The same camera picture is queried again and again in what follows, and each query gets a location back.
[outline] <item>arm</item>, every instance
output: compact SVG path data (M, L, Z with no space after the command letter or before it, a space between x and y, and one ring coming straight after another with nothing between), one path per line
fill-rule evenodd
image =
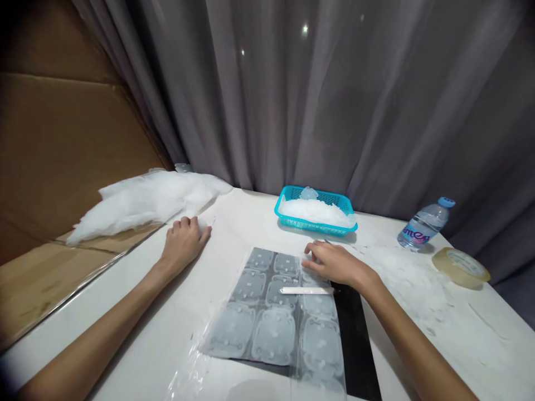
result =
M340 245L315 241L305 249L303 266L331 281L355 288L369 303L424 401L477 401L444 357L399 306L379 275Z
M55 357L19 392L24 401L84 400L125 338L160 291L197 257L210 237L197 217L167 231L160 260L118 304Z

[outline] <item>water bottle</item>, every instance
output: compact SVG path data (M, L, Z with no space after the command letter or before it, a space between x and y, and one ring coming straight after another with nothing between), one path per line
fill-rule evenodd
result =
M415 251L423 248L446 225L450 208L454 205L455 201L442 197L437 203L426 206L409 221L397 236L397 241Z

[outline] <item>clear plastic sheet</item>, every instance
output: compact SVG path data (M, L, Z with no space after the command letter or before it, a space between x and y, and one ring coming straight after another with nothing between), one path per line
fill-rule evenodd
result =
M166 400L202 399L213 358L253 361L259 369L287 368L289 399L346 399L333 296L280 293L282 287L330 287L300 262L295 256L252 250L228 298L211 314L188 362L175 374Z

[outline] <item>blue plastic basket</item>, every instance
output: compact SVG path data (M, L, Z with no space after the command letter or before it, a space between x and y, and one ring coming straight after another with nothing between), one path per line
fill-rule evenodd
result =
M347 233L353 232L358 228L357 223L355 223L355 225L351 228L345 228L331 226L329 224L311 223L307 220L280 214L279 205L280 201L283 198L283 195L285 196L287 201L291 199L299 199L299 196L301 195L301 191L303 189L303 187L295 187L293 185L287 185L283 188L283 191L280 193L279 200L277 201L277 205L275 206L275 214L280 217L281 224L284 224L285 226L308 229L311 231L318 231L324 234L329 234L337 237L343 237ZM345 214L353 214L353 207L351 206L351 201L344 195L338 195L332 192L323 192L319 190L316 190L316 192L318 192L318 199L320 201L324 201L326 204L335 204Z

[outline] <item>blue bottle cap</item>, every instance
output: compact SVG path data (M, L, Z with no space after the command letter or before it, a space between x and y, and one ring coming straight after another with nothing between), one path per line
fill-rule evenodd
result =
M439 205L450 208L455 206L455 201L450 198L442 197L439 199Z

